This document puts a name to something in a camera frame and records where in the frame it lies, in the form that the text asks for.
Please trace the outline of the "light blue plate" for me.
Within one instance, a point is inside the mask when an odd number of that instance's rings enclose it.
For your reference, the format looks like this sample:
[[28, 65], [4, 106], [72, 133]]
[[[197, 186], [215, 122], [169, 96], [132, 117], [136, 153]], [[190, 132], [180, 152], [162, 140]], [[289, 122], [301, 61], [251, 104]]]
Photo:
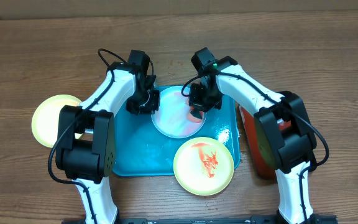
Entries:
[[204, 125], [206, 114], [200, 111], [200, 118], [191, 112], [189, 98], [181, 93], [182, 86], [169, 86], [160, 91], [160, 105], [152, 115], [154, 126], [170, 138], [187, 138], [197, 133]]

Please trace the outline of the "dark cleaning sponge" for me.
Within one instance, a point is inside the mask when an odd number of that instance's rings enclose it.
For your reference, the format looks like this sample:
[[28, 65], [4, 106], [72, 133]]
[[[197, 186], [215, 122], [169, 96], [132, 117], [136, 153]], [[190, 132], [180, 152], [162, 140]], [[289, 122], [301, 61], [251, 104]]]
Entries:
[[203, 118], [204, 112], [194, 109], [194, 107], [191, 107], [189, 113], [187, 114], [187, 119], [192, 123], [201, 123]]

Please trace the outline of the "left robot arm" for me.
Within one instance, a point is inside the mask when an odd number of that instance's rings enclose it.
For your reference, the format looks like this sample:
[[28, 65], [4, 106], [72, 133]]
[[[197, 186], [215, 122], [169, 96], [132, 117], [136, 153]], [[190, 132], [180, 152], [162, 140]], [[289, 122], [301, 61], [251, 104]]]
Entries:
[[78, 106], [59, 113], [57, 141], [48, 158], [48, 173], [59, 183], [75, 185], [86, 218], [83, 223], [117, 223], [109, 176], [115, 163], [114, 117], [122, 106], [134, 115], [154, 114], [160, 104], [154, 68], [143, 51], [108, 63], [106, 78]]

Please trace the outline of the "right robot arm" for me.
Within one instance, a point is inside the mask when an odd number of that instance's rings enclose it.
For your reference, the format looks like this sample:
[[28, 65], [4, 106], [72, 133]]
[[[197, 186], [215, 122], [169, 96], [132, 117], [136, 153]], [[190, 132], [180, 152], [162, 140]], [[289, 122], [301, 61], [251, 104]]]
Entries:
[[276, 93], [248, 76], [231, 57], [216, 59], [203, 48], [191, 62], [199, 84], [189, 81], [190, 117], [220, 109], [227, 95], [254, 120], [257, 147], [277, 178], [280, 203], [278, 219], [284, 223], [320, 223], [308, 196], [308, 173], [315, 169], [316, 137], [303, 100], [290, 91]]

